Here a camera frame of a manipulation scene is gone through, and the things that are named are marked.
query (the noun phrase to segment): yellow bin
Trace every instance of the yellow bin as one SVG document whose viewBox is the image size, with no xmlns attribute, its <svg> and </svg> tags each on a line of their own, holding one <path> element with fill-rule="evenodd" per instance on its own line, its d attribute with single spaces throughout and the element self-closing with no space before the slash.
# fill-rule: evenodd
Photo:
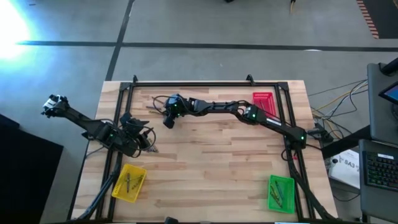
<svg viewBox="0 0 398 224">
<path fill-rule="evenodd" d="M 146 175 L 147 171 L 145 169 L 125 164 L 112 191 L 112 196 L 134 203 L 137 200 Z"/>
</svg>

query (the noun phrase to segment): wooden tabletop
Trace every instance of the wooden tabletop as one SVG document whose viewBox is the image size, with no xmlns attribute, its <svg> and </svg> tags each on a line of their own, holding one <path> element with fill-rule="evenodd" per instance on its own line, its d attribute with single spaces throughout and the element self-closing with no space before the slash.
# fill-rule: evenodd
<svg viewBox="0 0 398 224">
<path fill-rule="evenodd" d="M 313 118 L 304 82 L 288 83 L 297 126 L 312 129 Z M 119 84 L 104 82 L 96 119 L 113 119 Z M 266 206 L 269 176 L 290 176 L 287 163 L 280 157 L 284 150 L 280 134 L 241 123 L 231 114 L 186 116 L 176 119 L 174 128 L 168 129 L 162 124 L 161 115 L 150 113 L 146 108 L 152 105 L 151 97 L 157 95 L 179 93 L 185 98 L 208 101 L 251 102 L 256 91 L 274 92 L 273 87 L 135 87 L 130 112 L 135 118 L 150 121 L 147 125 L 154 127 L 159 153 L 143 152 L 136 159 L 123 156 L 122 165 L 143 167 L 147 177 L 136 203 L 116 201 L 114 221 L 163 222 L 166 217 L 180 222 L 296 221 L 296 214 L 273 212 Z M 308 143 L 318 146 L 312 139 Z M 91 142 L 88 152 L 99 147 L 97 142 Z M 103 149 L 86 159 L 72 217 L 81 215 L 98 193 L 106 153 Z M 307 147 L 303 155 L 312 192 L 328 212 L 337 217 L 321 152 Z M 106 196 L 104 216 L 108 212 L 110 193 Z M 307 217 L 303 192 L 300 197 Z"/>
</svg>

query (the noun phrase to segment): gray floor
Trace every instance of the gray floor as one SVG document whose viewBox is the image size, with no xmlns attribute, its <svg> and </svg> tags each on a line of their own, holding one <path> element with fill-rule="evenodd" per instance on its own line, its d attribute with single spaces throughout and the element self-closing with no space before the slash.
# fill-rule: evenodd
<svg viewBox="0 0 398 224">
<path fill-rule="evenodd" d="M 11 1 L 26 23 L 29 40 L 115 42 L 128 0 Z M 373 39 L 355 0 L 289 1 L 136 0 L 125 42 L 396 47 Z M 42 223 L 66 219 L 87 141 L 64 119 L 40 115 L 49 94 L 68 96 L 87 116 L 96 113 L 114 47 L 25 46 L 0 59 L 0 113 L 29 133 L 65 146 Z M 298 50 L 146 49 L 123 47 L 113 80 L 305 80 L 308 94 L 366 78 L 368 63 L 396 53 Z M 349 90 L 310 97 L 321 106 Z M 354 97 L 358 112 L 335 119 L 355 131 L 369 124 L 366 94 Z M 348 103 L 341 111 L 351 109 Z M 342 199 L 353 194 L 333 189 Z M 360 198 L 338 202 L 339 217 L 360 216 Z"/>
</svg>

